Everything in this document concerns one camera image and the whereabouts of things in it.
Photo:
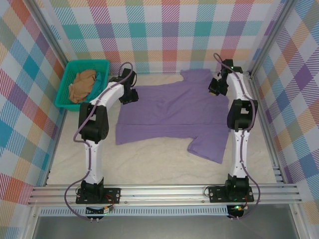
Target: tan fabric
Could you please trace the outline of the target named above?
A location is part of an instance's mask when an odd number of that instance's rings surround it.
[[[73,84],[69,85],[69,99],[73,103],[85,101],[95,83],[96,71],[86,70],[77,73]]]

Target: teal plastic basket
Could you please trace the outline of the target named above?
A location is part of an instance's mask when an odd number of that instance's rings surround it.
[[[105,74],[103,89],[108,84],[110,62],[108,60],[77,60],[70,61],[65,68],[62,81],[55,98],[57,107],[66,108],[69,111],[79,111],[81,103],[75,104],[69,100],[69,85],[74,82],[77,73],[85,70],[95,70]]]

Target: purple cable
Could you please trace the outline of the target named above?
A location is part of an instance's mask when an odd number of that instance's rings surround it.
[[[258,183],[250,176],[250,174],[248,173],[248,171],[247,171],[247,169],[246,169],[246,167],[245,167],[245,165],[244,165],[244,161],[243,161],[244,132],[245,132],[245,131],[250,131],[251,128],[253,127],[253,125],[254,125],[254,123],[255,123],[256,110],[255,110],[255,105],[254,105],[253,100],[246,95],[246,92],[245,92],[245,90],[244,90],[243,84],[242,84],[242,82],[240,81],[240,78],[239,78],[239,76],[237,75],[237,73],[236,73],[233,69],[231,69],[229,66],[225,65],[225,64],[222,62],[223,60],[221,59],[220,55],[218,55],[217,53],[214,53],[213,56],[214,56],[215,60],[216,60],[219,64],[221,64],[222,66],[224,66],[225,68],[227,68],[228,70],[230,70],[230,71],[236,76],[236,78],[237,78],[238,81],[239,81],[241,91],[242,91],[244,97],[249,100],[249,102],[250,102],[250,104],[251,104],[251,106],[252,106],[252,110],[253,110],[253,119],[252,119],[250,125],[248,126],[248,128],[244,129],[244,130],[243,130],[243,133],[242,133],[242,135],[241,135],[241,141],[240,141],[240,163],[241,163],[241,165],[242,165],[242,167],[243,167],[245,173],[247,174],[248,178],[249,178],[251,181],[253,181],[253,183],[256,185],[256,187],[257,187],[257,189],[258,189],[258,199],[257,199],[257,202],[256,202],[255,206],[250,210],[250,212],[248,212],[246,215],[244,215],[244,216],[242,216],[242,217],[240,218],[240,219],[244,219],[244,218],[248,217],[250,214],[252,214],[252,213],[256,210],[256,208],[257,208],[257,206],[258,206],[258,204],[259,204],[260,196],[261,196],[260,187],[259,187]]]
[[[115,87],[115,86],[117,86],[117,85],[119,85],[119,84],[125,82],[125,81],[131,76],[131,74],[132,74],[132,72],[133,72],[133,65],[131,64],[131,62],[125,62],[125,63],[123,63],[123,64],[120,66],[119,72],[121,71],[121,68],[122,68],[125,64],[129,64],[129,65],[131,66],[131,71],[130,71],[130,73],[128,74],[128,76],[125,77],[124,79],[120,80],[119,82],[115,83],[115,84],[112,85],[111,87],[107,88],[104,92],[102,92],[102,93],[100,94],[100,96],[98,97],[98,99],[97,99],[95,105],[93,106],[91,112],[89,113],[89,116],[84,120],[84,122],[81,124],[81,126],[78,128],[78,130],[75,132],[75,134],[74,134],[74,136],[73,136],[73,141],[74,141],[74,142],[76,142],[76,143],[84,143],[84,144],[86,144],[86,145],[88,146],[88,150],[89,150],[89,167],[88,167],[87,173],[85,174],[85,176],[84,176],[83,178],[81,178],[81,179],[79,179],[78,181],[75,181],[74,183],[70,184],[70,186],[65,190],[65,192],[64,192],[64,201],[65,201],[66,206],[70,209],[71,212],[73,212],[73,213],[74,213],[75,215],[77,215],[79,218],[82,218],[82,219],[87,220],[87,221],[92,221],[92,220],[91,220],[91,219],[88,219],[87,217],[82,216],[82,215],[78,214],[76,211],[74,211],[74,210],[71,208],[71,206],[69,205],[69,203],[68,203],[68,201],[67,201],[67,199],[66,199],[66,194],[67,194],[67,192],[70,190],[70,188],[71,188],[73,185],[75,185],[75,184],[77,184],[77,183],[83,181],[84,179],[86,179],[87,176],[89,176],[90,171],[91,171],[91,163],[92,163],[92,162],[91,162],[91,161],[92,161],[92,158],[91,158],[91,157],[92,157],[92,156],[91,156],[91,146],[90,146],[90,144],[89,144],[88,142],[86,142],[86,141],[84,141],[84,140],[77,140],[76,137],[78,136],[78,134],[80,133],[80,131],[81,131],[81,129],[84,127],[84,125],[85,125],[85,124],[89,121],[89,119],[92,117],[92,115],[93,115],[93,113],[94,113],[94,111],[95,111],[95,109],[96,109],[98,103],[99,103],[100,100],[102,99],[102,97],[103,97],[108,91],[110,91],[113,87]]]

